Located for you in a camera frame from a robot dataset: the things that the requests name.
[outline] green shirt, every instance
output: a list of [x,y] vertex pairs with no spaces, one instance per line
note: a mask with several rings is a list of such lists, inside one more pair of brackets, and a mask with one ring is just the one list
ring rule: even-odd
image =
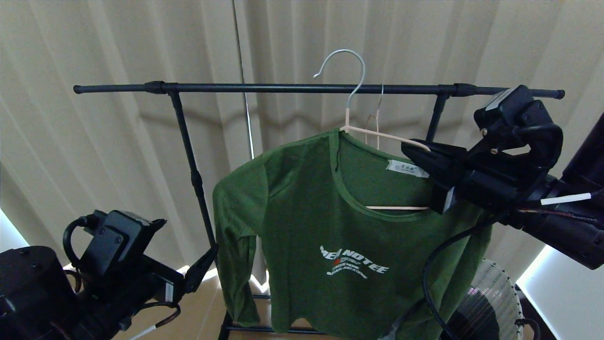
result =
[[[387,169],[398,162],[406,169]],[[268,151],[225,177],[214,189],[214,219],[233,319],[259,321],[248,284],[258,235],[277,332],[305,318],[330,335],[375,340],[403,317],[397,339],[437,339],[441,329],[423,302],[423,265],[482,211],[466,202],[444,215],[367,208],[427,206],[432,182],[420,175],[409,160],[335,129]],[[432,265],[430,291],[445,319],[466,293],[490,232],[455,243]]]

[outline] tiled floor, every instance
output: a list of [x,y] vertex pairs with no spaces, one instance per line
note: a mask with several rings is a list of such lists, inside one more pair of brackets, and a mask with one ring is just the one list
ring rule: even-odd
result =
[[[257,300],[258,311],[262,324],[269,325],[271,318],[270,302]],[[220,325],[225,315],[225,305],[218,277],[204,281],[198,291],[185,295],[180,302],[181,315],[171,323],[160,327],[140,340],[216,340],[220,333]],[[146,309],[137,314],[132,320],[132,326],[126,332],[119,332],[116,340],[128,340],[140,331],[171,314],[172,310],[165,307]],[[294,327],[310,327],[305,320],[298,320]],[[533,339],[532,331],[525,328],[525,340]],[[331,336],[296,335],[275,333],[231,332],[232,340],[337,340]]]

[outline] curtain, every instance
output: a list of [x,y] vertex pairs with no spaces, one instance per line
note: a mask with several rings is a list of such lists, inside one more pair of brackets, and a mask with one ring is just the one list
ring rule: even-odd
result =
[[[603,111],[603,32],[600,1],[0,2],[0,206],[30,244],[52,247],[63,262],[65,226],[94,209],[166,218],[147,254],[173,268],[191,265],[208,241],[168,97],[76,95],[72,86],[356,83],[359,65],[349,55],[312,79],[338,48],[363,56],[365,83],[565,89],[563,100],[544,99],[565,131],[558,176]],[[252,148],[259,155],[342,125],[347,96],[182,94],[210,210],[214,185]],[[378,100],[355,96],[351,123],[365,126]],[[448,100],[435,141],[476,143],[472,113],[486,100]],[[381,131],[424,137],[434,101],[384,95]],[[392,141],[381,149],[400,153]],[[76,252],[88,241],[74,234]],[[515,279],[541,248],[497,226],[487,257]]]

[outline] clothing rack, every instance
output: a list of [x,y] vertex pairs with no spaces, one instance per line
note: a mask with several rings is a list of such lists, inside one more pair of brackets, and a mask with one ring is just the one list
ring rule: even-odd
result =
[[[181,130],[182,142],[187,153],[187,160],[191,169],[191,184],[195,190],[195,196],[201,209],[202,218],[204,220],[205,231],[210,242],[210,249],[204,256],[199,259],[189,270],[195,270],[202,267],[203,262],[214,260],[216,262],[216,254],[218,245],[212,231],[212,224],[208,207],[205,203],[205,195],[203,189],[203,180],[197,169],[191,138],[188,133],[187,123],[185,121],[184,112],[182,110],[182,102],[179,93],[190,92],[210,92],[210,93],[351,93],[357,85],[335,85],[335,84],[267,84],[267,83],[167,83],[162,81],[153,81],[144,84],[127,84],[127,85],[75,85],[74,92],[81,93],[110,93],[110,92],[147,92],[152,94],[168,94],[172,100],[172,105],[178,120],[178,126]],[[439,125],[440,116],[445,108],[446,101],[451,97],[468,97],[474,95],[494,95],[505,91],[503,87],[478,87],[467,83],[455,83],[453,85],[363,85],[356,93],[372,93],[372,94],[432,94],[436,95],[432,118],[426,133],[426,140],[433,141],[436,129]],[[533,97],[545,97],[562,99],[564,90],[530,90]],[[254,299],[270,299],[269,295],[253,295]],[[228,312],[221,326],[218,340],[227,340],[231,331],[246,331],[246,332],[273,332],[270,327],[241,327],[233,324],[233,319]],[[323,333],[312,329],[292,328],[289,333],[315,334],[322,335]]]

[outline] white graphic print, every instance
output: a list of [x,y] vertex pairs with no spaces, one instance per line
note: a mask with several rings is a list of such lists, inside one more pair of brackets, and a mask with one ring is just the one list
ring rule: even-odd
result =
[[323,246],[321,246],[320,249],[324,258],[334,260],[332,270],[327,272],[328,275],[334,275],[342,270],[351,270],[366,279],[367,275],[361,271],[362,268],[365,269],[365,267],[367,267],[380,274],[383,274],[388,270],[388,267],[375,264],[367,257],[350,249],[346,249],[343,252],[342,249],[337,252],[328,252]]

